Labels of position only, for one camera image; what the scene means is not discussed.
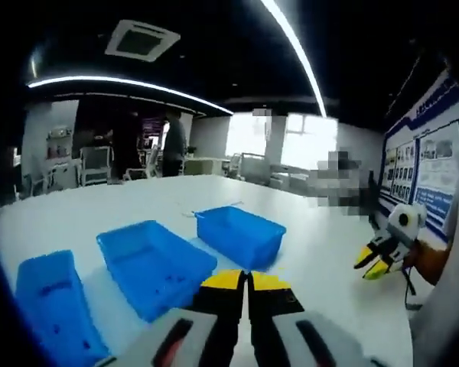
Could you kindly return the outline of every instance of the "black ceiling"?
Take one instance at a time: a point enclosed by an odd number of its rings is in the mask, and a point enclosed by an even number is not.
[[[277,0],[317,77],[329,115],[384,132],[444,68],[430,14],[418,5],[386,7],[369,0]],[[105,55],[120,19],[147,22],[181,35],[154,63]],[[72,74],[120,76],[155,83],[215,102],[233,111],[266,104],[280,112],[319,113],[298,58],[261,0],[164,0],[88,7],[63,3],[38,13],[23,29],[23,56],[34,57],[38,79]],[[418,56],[408,84],[385,118]],[[31,80],[30,59],[20,60],[18,84]],[[105,83],[36,88],[34,97],[102,91],[168,99],[206,114],[217,113],[173,96]],[[253,97],[246,102],[242,97]],[[277,97],[285,97],[280,102]],[[236,99],[235,103],[225,103]]]

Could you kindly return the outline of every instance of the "ceiling light strip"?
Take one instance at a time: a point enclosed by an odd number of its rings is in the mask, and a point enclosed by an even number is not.
[[[121,79],[121,78],[112,78],[110,76],[62,76],[59,78],[52,78],[52,79],[46,79],[46,80],[40,80],[38,82],[32,82],[28,84],[29,88],[35,88],[38,86],[45,86],[47,84],[54,84],[54,83],[62,83],[62,82],[73,82],[73,81],[94,81],[94,82],[111,82],[111,83],[121,83],[121,84],[129,84],[131,86],[142,86],[144,88],[150,88],[150,89],[156,89],[161,92],[166,92],[170,94],[175,94],[176,96],[184,97],[187,99],[191,99],[195,102],[203,103],[204,105],[213,107],[215,109],[219,109],[220,111],[223,111],[225,113],[228,113],[230,115],[233,114],[228,109],[225,109],[221,106],[215,105],[214,103],[208,102],[205,99],[197,98],[194,96],[191,96],[190,94],[186,94],[183,92],[179,92],[174,89],[169,89],[165,88],[164,86],[157,86],[156,84],[151,84],[151,83],[143,83],[139,82],[136,80],[128,80],[128,79]]]
[[[316,81],[316,78],[314,77],[314,73],[311,69],[311,65],[309,64],[309,60],[306,57],[306,53],[304,52],[304,49],[301,46],[301,43],[299,42],[299,39],[296,36],[296,33],[294,32],[287,18],[284,16],[284,13],[282,13],[281,9],[276,5],[274,0],[261,1],[263,5],[267,8],[267,10],[270,12],[270,14],[272,14],[274,19],[281,26],[282,30],[285,33],[285,36],[289,39],[289,42],[291,42],[294,51],[298,55],[299,61],[301,61],[301,65],[304,67],[304,71],[306,72],[306,76],[309,79],[314,95],[316,96],[318,106],[320,107],[321,116],[327,117],[327,111],[324,108],[324,101],[320,93],[320,88],[318,87],[318,83]]]

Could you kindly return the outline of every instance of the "office chair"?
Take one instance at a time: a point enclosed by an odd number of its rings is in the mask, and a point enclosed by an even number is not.
[[[231,160],[229,161],[229,166],[228,166],[228,177],[229,178],[236,178],[238,176],[238,170],[239,170],[239,163],[241,161],[241,154],[234,154],[231,157]]]
[[[123,175],[124,180],[131,181],[138,178],[152,178],[157,177],[158,172],[156,169],[160,147],[153,145],[150,156],[146,161],[146,168],[128,168]]]
[[[111,148],[85,147],[80,149],[82,159],[81,184],[106,184],[111,178]]]
[[[265,156],[253,153],[242,153],[238,178],[252,184],[268,186],[271,176],[270,163]]]

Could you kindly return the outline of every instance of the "blue plastic bin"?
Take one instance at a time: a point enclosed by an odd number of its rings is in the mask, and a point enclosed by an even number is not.
[[[55,365],[91,367],[109,356],[90,318],[71,251],[22,262],[15,296],[41,348]]]
[[[136,313],[148,322],[192,302],[217,260],[149,220],[97,236],[107,268]]]
[[[195,213],[197,236],[242,268],[271,265],[281,246],[285,227],[234,206]]]

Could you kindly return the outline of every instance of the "wall poster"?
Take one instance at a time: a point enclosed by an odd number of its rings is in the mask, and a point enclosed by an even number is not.
[[[401,203],[408,203],[415,174],[415,141],[409,141],[396,149],[396,167],[390,195]]]
[[[384,162],[384,177],[382,178],[381,190],[389,194],[392,192],[392,182],[395,178],[396,151],[397,149],[395,148],[386,151],[386,160]]]
[[[414,201],[424,203],[428,220],[444,225],[459,178],[453,158],[459,146],[459,120],[420,137],[420,158]]]

